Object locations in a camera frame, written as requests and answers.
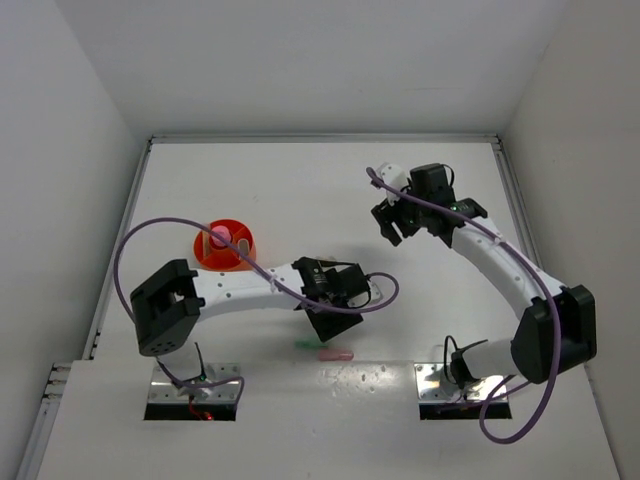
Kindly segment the beige yellow pencil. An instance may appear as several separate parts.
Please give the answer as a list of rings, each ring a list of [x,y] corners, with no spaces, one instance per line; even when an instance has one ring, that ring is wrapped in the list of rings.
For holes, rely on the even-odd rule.
[[[201,231],[201,250],[202,257],[206,258],[209,255],[209,234]]]

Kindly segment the pink capped clear bottle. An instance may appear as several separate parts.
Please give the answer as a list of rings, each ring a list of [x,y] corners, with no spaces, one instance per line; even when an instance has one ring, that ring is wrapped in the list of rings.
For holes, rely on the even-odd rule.
[[[231,244],[233,236],[225,225],[214,225],[211,232],[209,244],[213,249],[225,249]]]

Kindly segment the beige white correction tape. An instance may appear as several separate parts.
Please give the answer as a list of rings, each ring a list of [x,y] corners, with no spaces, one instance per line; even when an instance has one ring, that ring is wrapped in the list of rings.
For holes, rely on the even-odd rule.
[[[251,253],[251,244],[248,239],[241,238],[237,242],[238,256],[242,260],[246,260],[250,257]]]

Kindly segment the green highlighter marker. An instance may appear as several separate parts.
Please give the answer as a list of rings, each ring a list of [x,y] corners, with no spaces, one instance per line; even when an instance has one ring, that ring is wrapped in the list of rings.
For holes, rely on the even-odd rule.
[[[294,342],[294,347],[303,350],[320,350],[326,349],[328,345],[316,340],[296,340]]]

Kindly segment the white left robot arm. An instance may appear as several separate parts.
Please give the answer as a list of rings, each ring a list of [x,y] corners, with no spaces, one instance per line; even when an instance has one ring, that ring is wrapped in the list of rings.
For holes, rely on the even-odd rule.
[[[258,309],[303,310],[326,342],[363,321],[362,309],[381,299],[357,263],[301,257],[272,268],[215,272],[171,260],[130,295],[139,352],[154,357],[181,395],[217,380],[205,372],[191,332],[197,322]]]

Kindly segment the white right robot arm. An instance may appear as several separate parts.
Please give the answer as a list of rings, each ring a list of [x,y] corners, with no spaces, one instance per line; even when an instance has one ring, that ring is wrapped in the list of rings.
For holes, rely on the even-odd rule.
[[[476,200],[457,198],[446,165],[405,172],[385,163],[367,174],[386,195],[371,211],[384,238],[397,246],[428,231],[474,265],[519,321],[512,338],[456,349],[446,369],[452,383],[465,388],[485,377],[513,375],[542,384],[596,356],[594,295],[544,272],[499,233]]]

